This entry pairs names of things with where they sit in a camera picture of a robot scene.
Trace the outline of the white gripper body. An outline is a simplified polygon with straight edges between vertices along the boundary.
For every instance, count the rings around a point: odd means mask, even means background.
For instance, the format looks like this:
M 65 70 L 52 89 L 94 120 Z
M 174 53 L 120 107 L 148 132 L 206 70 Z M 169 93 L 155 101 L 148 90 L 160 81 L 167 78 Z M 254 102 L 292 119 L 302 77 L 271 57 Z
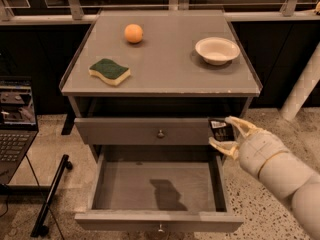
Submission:
M 244 171 L 258 179 L 267 161 L 277 154 L 289 152 L 276 135 L 262 130 L 243 140 L 239 147 L 239 164 Z

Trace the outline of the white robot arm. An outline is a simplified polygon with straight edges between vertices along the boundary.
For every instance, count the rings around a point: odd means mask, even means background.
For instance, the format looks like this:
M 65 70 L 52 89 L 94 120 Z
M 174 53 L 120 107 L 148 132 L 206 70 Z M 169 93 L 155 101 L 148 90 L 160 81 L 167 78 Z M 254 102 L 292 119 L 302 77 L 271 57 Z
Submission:
M 236 141 L 209 138 L 222 154 L 258 180 L 295 217 L 314 240 L 320 240 L 320 174 L 296 157 L 273 133 L 241 118 L 224 121 L 239 132 Z

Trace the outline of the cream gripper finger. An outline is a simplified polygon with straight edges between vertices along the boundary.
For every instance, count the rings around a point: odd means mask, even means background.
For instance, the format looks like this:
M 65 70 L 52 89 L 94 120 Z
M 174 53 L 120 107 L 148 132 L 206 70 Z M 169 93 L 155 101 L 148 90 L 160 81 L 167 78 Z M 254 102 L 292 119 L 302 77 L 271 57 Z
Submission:
M 261 131 L 261 128 L 253 123 L 238 117 L 228 116 L 225 118 L 225 122 L 235 127 L 244 138 Z
M 236 141 L 218 141 L 214 137 L 210 137 L 209 144 L 233 160 L 237 160 L 239 157 L 239 144 Z

